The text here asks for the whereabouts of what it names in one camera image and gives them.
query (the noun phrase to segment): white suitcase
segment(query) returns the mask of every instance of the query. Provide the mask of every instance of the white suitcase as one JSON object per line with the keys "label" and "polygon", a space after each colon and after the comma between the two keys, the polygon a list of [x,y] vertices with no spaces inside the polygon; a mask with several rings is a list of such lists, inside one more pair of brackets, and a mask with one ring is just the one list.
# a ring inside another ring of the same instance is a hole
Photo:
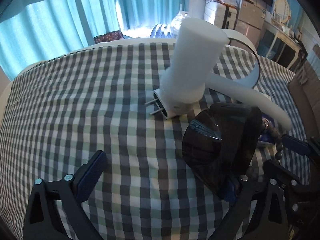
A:
{"label": "white suitcase", "polygon": [[204,20],[221,29],[235,28],[237,10],[211,0],[207,2],[204,10]]}

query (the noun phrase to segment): curtain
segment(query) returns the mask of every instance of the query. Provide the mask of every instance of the curtain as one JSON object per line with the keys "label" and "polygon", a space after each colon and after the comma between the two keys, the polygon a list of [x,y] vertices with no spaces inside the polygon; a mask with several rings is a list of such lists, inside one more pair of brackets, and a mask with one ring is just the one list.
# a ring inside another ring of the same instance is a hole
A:
{"label": "curtain", "polygon": [[167,24],[188,0],[14,0],[0,18],[0,66],[25,67],[94,44],[94,37]]}
{"label": "curtain", "polygon": [[297,0],[287,0],[291,10],[291,19],[288,27],[292,25],[292,30],[295,32],[302,18],[303,9]]}

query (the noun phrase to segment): refrigerator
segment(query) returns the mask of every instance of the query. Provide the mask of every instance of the refrigerator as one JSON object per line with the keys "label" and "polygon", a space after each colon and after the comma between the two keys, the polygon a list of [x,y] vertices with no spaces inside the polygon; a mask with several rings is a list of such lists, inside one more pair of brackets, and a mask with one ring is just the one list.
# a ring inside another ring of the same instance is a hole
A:
{"label": "refrigerator", "polygon": [[[257,6],[245,0],[240,0],[238,11],[235,30],[245,35],[257,48],[265,13]],[[245,45],[237,41],[231,41],[230,45],[250,51]]]}

